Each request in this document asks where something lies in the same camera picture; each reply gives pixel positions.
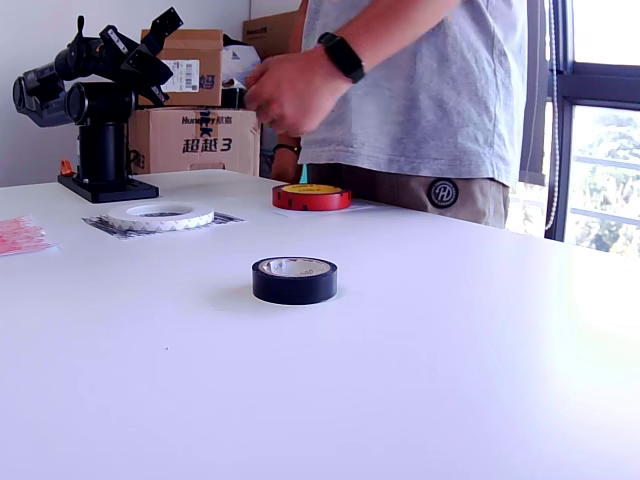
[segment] robotic arm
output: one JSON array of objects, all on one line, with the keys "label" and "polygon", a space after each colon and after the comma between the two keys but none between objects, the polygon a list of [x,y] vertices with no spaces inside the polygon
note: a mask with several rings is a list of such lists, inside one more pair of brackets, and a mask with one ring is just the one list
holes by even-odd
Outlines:
[{"label": "robotic arm", "polygon": [[[153,21],[138,44],[108,25],[99,38],[78,34],[55,60],[25,72],[13,85],[18,113],[39,127],[67,123],[79,126],[77,173],[58,182],[92,203],[156,198],[158,188],[135,180],[127,168],[127,122],[136,107],[136,94],[161,107],[169,99],[161,85],[172,72],[157,55],[165,39],[182,26],[173,8]],[[97,75],[111,82],[65,81]]]},{"label": "robotic arm", "polygon": [[97,75],[148,98],[161,107],[168,100],[161,85],[172,72],[156,56],[165,39],[182,26],[175,9],[170,8],[153,21],[141,44],[125,37],[108,25],[99,38],[85,37],[84,17],[78,18],[78,33],[52,63],[25,72],[13,86],[13,101],[18,113],[27,115],[39,127],[54,127],[76,122],[84,115],[72,112],[64,81]]}]

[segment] double-sided tape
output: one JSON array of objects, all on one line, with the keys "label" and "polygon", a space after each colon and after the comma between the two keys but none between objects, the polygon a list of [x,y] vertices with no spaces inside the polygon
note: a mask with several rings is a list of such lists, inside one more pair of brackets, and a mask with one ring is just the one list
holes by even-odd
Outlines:
[{"label": "double-sided tape", "polygon": [[214,217],[213,209],[204,205],[151,203],[116,207],[106,215],[106,220],[121,230],[173,232],[208,225]]},{"label": "double-sided tape", "polygon": [[273,206],[285,210],[327,212],[351,206],[351,192],[328,185],[284,185],[273,189]]},{"label": "double-sided tape", "polygon": [[279,305],[313,305],[338,293],[338,267],[317,258],[277,257],[253,265],[253,294]]}]

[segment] logo patch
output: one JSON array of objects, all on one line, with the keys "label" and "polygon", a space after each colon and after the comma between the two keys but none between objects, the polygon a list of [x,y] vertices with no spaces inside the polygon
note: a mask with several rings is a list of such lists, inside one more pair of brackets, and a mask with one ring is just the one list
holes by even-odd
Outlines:
[{"label": "logo patch", "polygon": [[431,205],[439,209],[453,207],[460,197],[460,190],[453,180],[439,178],[434,180],[427,190]]}]

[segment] hand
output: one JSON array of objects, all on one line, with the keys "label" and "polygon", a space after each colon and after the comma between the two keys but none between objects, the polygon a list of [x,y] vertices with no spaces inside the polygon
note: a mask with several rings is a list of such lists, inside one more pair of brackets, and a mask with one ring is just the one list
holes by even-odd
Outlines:
[{"label": "hand", "polygon": [[302,165],[298,165],[298,155],[291,150],[281,148],[276,151],[276,156],[271,167],[271,180],[284,183],[300,183]]},{"label": "hand", "polygon": [[268,59],[247,83],[247,108],[278,133],[295,137],[315,130],[353,85],[322,47]]}]

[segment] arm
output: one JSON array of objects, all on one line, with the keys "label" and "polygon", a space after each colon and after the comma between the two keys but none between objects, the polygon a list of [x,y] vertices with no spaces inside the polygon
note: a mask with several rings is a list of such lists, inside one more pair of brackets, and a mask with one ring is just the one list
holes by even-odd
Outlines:
[{"label": "arm", "polygon": [[367,71],[438,25],[461,0],[374,0],[339,29]]},{"label": "arm", "polygon": [[[303,0],[300,8],[298,9],[298,17],[293,25],[293,30],[291,31],[291,38],[289,39],[289,53],[300,53],[302,51],[302,35],[304,33],[304,22],[307,18],[308,7],[309,0]],[[300,138],[292,137],[283,132],[278,135],[278,143],[299,147]],[[302,166],[298,165],[298,156],[292,151],[284,148],[278,150],[273,161],[271,178],[280,182],[297,183],[300,181],[301,176]]]},{"label": "arm", "polygon": [[[338,30],[371,71],[440,23],[461,0],[373,0]],[[352,83],[322,47],[275,57],[255,72],[247,108],[278,130],[315,130]]]}]

